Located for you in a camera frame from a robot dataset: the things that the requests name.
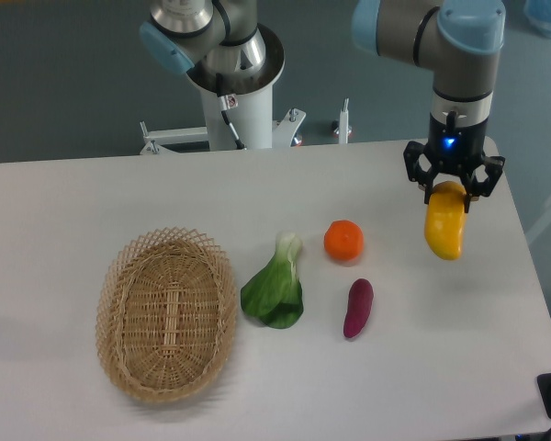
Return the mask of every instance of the yellow bell pepper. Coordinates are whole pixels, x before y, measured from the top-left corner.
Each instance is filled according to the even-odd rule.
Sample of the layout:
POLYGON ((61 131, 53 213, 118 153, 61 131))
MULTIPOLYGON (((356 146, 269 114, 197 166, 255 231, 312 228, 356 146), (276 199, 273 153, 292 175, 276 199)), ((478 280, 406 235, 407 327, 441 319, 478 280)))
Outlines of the yellow bell pepper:
POLYGON ((424 238, 435 254, 456 260, 463 251, 466 226, 466 190, 457 182, 442 182, 433 189, 426 210, 424 238))

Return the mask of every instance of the blue led light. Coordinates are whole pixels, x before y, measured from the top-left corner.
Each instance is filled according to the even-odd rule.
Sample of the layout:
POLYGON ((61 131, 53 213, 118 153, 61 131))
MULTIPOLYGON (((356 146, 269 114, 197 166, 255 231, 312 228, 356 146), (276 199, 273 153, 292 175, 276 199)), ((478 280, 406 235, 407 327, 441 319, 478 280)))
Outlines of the blue led light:
POLYGON ((455 138, 443 138, 443 146, 446 150, 451 150, 453 144, 455 143, 455 138))

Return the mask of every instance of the orange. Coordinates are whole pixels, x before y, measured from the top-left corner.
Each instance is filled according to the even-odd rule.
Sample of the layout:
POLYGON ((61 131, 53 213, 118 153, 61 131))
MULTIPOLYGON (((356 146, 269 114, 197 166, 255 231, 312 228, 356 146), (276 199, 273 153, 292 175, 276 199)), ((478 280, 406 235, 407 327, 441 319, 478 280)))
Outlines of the orange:
POLYGON ((324 234, 324 249, 335 260, 352 260, 364 250, 364 234, 350 220, 336 220, 324 234))

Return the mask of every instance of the blue object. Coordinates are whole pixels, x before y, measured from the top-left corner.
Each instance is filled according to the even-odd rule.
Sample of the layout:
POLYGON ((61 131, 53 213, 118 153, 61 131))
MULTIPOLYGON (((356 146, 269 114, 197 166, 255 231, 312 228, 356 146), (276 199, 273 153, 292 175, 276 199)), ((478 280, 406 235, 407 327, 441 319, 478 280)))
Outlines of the blue object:
POLYGON ((194 67, 192 60, 151 23, 143 23, 139 35, 147 51, 168 71, 181 75, 194 67))
POLYGON ((501 0, 445 0, 437 24, 441 34, 460 50, 490 55, 504 43, 505 18, 501 0))
POLYGON ((351 33, 353 43, 359 49, 377 54, 377 13, 380 0, 359 0, 353 19, 351 33))
POLYGON ((526 0, 524 14, 535 28, 551 39, 551 0, 526 0))
POLYGON ((444 149, 451 150, 451 147, 453 147, 454 142, 455 142, 455 138, 443 138, 444 149))

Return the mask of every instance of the gray floor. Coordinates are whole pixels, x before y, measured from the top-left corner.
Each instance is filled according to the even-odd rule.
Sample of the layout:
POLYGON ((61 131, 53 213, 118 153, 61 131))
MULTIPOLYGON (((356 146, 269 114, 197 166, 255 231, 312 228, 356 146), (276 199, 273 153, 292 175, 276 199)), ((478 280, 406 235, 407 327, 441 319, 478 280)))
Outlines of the gray floor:
MULTIPOLYGON (((507 157, 527 229, 551 192, 551 40, 529 27, 523 1, 505 3, 489 136, 507 157)), ((355 4, 259 0, 260 20, 287 52, 275 117, 299 107, 309 114, 305 142, 334 142, 329 127, 349 96, 353 141, 423 138, 432 74, 355 49, 355 4)), ((144 0, 0 5, 0 162, 137 154, 141 119, 150 130, 203 125, 193 87, 163 71, 139 42, 147 11, 144 0)), ((551 312, 551 228, 532 253, 551 312)))

